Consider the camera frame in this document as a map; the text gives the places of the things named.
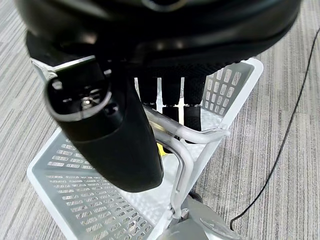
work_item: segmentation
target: black plastic part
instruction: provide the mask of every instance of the black plastic part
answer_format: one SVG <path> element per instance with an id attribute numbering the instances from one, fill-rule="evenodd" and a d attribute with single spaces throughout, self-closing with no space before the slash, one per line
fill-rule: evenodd
<path id="1" fill-rule="evenodd" d="M 158 78 L 148 74 L 138 77 L 139 94 L 143 104 L 155 104 L 157 102 Z"/>
<path id="2" fill-rule="evenodd" d="M 185 77 L 183 97 L 184 104 L 198 105 L 201 103 L 207 76 Z"/>
<path id="3" fill-rule="evenodd" d="M 163 105 L 177 105 L 180 100 L 181 76 L 165 75 L 161 79 Z"/>
<path id="4" fill-rule="evenodd" d="M 179 122 L 179 108 L 175 106 L 165 106 L 162 108 L 163 115 L 175 120 L 176 122 Z M 172 152 L 165 147 L 163 148 L 163 151 L 167 154 L 172 154 Z"/>
<path id="5" fill-rule="evenodd" d="M 190 129 L 201 131 L 201 107 L 200 106 L 184 106 L 184 125 Z"/>
<path id="6" fill-rule="evenodd" d="M 152 128 L 134 86 L 128 81 L 113 85 L 112 95 L 121 96 L 124 103 L 112 99 L 94 115 L 77 121 L 62 120 L 49 112 L 65 135 L 85 159 L 108 181 L 128 192 L 137 193 L 159 186 L 163 180 L 163 166 Z M 50 104 L 51 85 L 46 87 L 46 103 Z M 118 103 L 116 111 L 109 115 L 108 105 Z M 119 114 L 118 125 L 112 125 L 111 117 Z M 103 131 L 104 126 L 113 128 Z"/>

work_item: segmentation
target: basket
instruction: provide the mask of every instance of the basket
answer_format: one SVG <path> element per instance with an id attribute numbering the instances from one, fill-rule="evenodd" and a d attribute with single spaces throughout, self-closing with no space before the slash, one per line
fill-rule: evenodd
<path id="1" fill-rule="evenodd" d="M 262 63 L 250 58 L 207 77 L 201 102 L 203 132 L 229 128 L 262 71 Z M 208 144 L 182 140 L 195 159 L 187 192 L 221 138 Z M 173 154 L 162 157 L 162 162 L 159 187 L 124 192 L 97 173 L 57 129 L 29 165 L 27 176 L 68 240 L 155 240 L 172 219 L 169 209 L 179 166 Z"/>

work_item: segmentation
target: black cable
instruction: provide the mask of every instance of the black cable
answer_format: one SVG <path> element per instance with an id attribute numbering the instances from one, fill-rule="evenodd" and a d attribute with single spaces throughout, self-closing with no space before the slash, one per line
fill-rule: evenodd
<path id="1" fill-rule="evenodd" d="M 275 169 L 276 169 L 276 166 L 277 166 L 277 163 L 279 162 L 279 159 L 280 159 L 280 156 L 281 156 L 281 153 L 282 153 L 282 150 L 284 148 L 284 145 L 286 143 L 286 140 L 287 140 L 287 137 L 288 137 L 288 134 L 289 134 L 289 131 L 290 131 L 290 128 L 291 128 L 291 125 L 292 125 L 292 122 L 294 120 L 294 117 L 296 115 L 296 112 L 297 112 L 297 108 L 298 108 L 298 105 L 299 105 L 299 102 L 300 102 L 300 98 L 302 96 L 302 92 L 304 90 L 304 87 L 305 87 L 305 83 L 306 83 L 306 80 L 307 80 L 307 76 L 308 76 L 308 71 L 309 71 L 309 67 L 310 67 L 310 63 L 311 63 L 311 58 L 312 58 L 312 53 L 314 51 L 314 48 L 315 48 L 315 45 L 316 45 L 316 40 L 317 40 L 317 37 L 318 37 L 318 34 L 320 32 L 320 28 L 318 29 L 318 31 L 316 32 L 315 34 L 315 37 L 313 39 L 313 44 L 312 44 L 312 48 L 311 48 L 311 52 L 310 52 L 310 55 L 309 55 L 309 60 L 308 60 L 308 65 L 306 67 L 306 71 L 305 71 L 305 75 L 304 75 L 304 80 L 303 80 L 303 83 L 302 83 L 302 86 L 301 86 L 301 90 L 300 90 L 300 93 L 299 93 L 299 97 L 298 97 L 298 100 L 296 101 L 296 104 L 295 104 L 295 107 L 294 107 L 294 110 L 293 110 L 293 113 L 291 115 L 291 118 L 290 118 L 290 121 L 289 121 L 289 124 L 288 124 L 288 127 L 285 131 L 285 135 L 284 135 L 284 139 L 281 143 L 281 147 L 280 147 L 280 150 L 278 152 L 278 155 L 276 157 L 276 160 L 273 164 L 273 167 L 269 173 L 269 176 L 268 178 L 266 179 L 265 181 L 265 184 L 263 186 L 263 188 L 260 190 L 259 194 L 255 197 L 255 199 L 252 201 L 252 203 L 241 213 L 239 214 L 238 216 L 236 216 L 235 218 L 231 219 L 230 221 L 230 229 L 233 231 L 234 228 L 233 228 L 233 223 L 235 220 L 241 218 L 243 215 L 246 214 L 246 212 L 255 204 L 255 202 L 258 200 L 258 198 L 261 196 L 261 194 L 263 193 L 263 191 L 266 189 L 268 183 L 269 183 L 269 180 L 272 176 L 272 174 L 274 173 Z"/>

